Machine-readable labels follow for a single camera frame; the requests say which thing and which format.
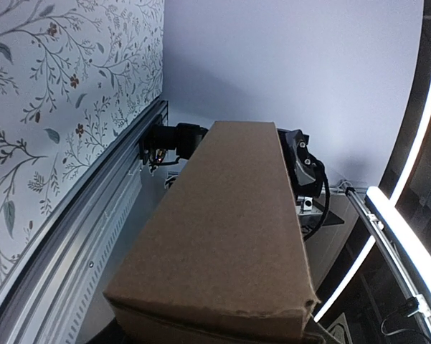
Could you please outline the brown cardboard box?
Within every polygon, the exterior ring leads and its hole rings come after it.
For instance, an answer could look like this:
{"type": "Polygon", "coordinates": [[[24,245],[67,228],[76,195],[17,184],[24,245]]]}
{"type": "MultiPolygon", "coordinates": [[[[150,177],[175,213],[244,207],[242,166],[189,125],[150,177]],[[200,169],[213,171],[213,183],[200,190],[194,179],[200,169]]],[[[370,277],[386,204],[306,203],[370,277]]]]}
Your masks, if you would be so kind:
{"type": "Polygon", "coordinates": [[[273,123],[213,124],[104,292],[137,343],[321,343],[273,123]]]}

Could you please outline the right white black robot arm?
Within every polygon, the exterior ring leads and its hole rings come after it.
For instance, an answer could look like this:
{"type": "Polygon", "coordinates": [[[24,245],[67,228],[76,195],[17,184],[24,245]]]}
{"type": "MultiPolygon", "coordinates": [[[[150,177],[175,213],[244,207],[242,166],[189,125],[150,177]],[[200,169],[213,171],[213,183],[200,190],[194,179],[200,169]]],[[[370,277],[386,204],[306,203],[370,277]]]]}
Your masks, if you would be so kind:
{"type": "Polygon", "coordinates": [[[325,203],[318,222],[303,235],[307,241],[323,226],[331,202],[331,193],[326,169],[308,150],[309,136],[302,130],[277,129],[290,185],[295,200],[299,197],[318,198],[325,190],[325,203]]]}

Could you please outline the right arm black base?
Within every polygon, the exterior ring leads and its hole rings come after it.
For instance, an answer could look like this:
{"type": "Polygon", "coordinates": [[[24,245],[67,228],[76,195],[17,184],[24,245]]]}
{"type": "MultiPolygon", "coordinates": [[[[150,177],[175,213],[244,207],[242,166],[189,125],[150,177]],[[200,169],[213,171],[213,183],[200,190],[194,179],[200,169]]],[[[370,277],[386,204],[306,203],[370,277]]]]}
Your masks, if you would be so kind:
{"type": "Polygon", "coordinates": [[[152,125],[139,139],[139,156],[151,171],[189,160],[208,133],[200,125],[179,123],[177,126],[152,125]]]}

